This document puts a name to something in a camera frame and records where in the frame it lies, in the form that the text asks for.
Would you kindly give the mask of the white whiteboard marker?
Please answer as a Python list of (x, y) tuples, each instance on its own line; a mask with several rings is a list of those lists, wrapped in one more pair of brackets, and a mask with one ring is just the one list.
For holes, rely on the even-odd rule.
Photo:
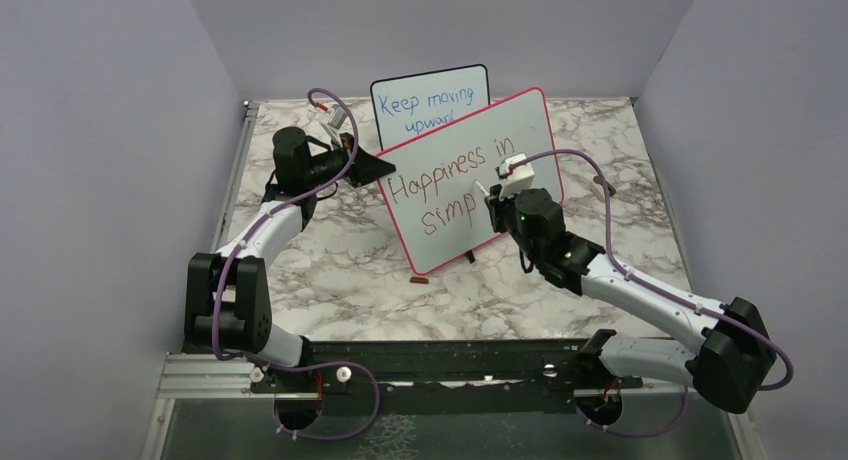
[(481, 182), (475, 180), (474, 185), (484, 196), (490, 195), (489, 190)]

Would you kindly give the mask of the pink framed whiteboard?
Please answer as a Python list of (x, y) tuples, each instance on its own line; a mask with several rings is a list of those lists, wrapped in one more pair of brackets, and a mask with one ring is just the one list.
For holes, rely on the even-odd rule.
[(474, 181), (489, 189), (506, 158), (555, 147), (545, 93), (532, 87), (379, 153), (397, 168), (378, 185), (412, 271), (497, 239)]

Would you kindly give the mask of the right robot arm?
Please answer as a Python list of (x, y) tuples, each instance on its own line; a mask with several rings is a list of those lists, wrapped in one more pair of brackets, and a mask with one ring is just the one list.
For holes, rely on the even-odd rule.
[(696, 390), (726, 412), (748, 410), (777, 360), (757, 306), (689, 294), (614, 263), (599, 244), (567, 230), (561, 207), (544, 189), (505, 196), (495, 185), (485, 198), (492, 227), (518, 245), (522, 268), (551, 285), (599, 300), (665, 333), (635, 338), (596, 332), (577, 360), (579, 378), (600, 387), (613, 377), (647, 377)]

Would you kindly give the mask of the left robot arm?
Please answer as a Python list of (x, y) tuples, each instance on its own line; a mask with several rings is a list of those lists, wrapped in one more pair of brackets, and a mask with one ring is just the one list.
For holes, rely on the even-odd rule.
[(209, 347), (221, 359), (251, 355), (275, 364), (285, 387), (298, 391), (313, 381), (308, 340), (272, 320), (268, 267), (305, 230), (319, 192), (346, 181), (357, 188), (395, 172), (394, 164), (361, 147), (355, 136), (337, 135), (323, 152), (299, 127), (272, 137), (274, 171), (257, 215), (232, 241), (214, 253), (197, 253), (188, 263), (185, 340)]

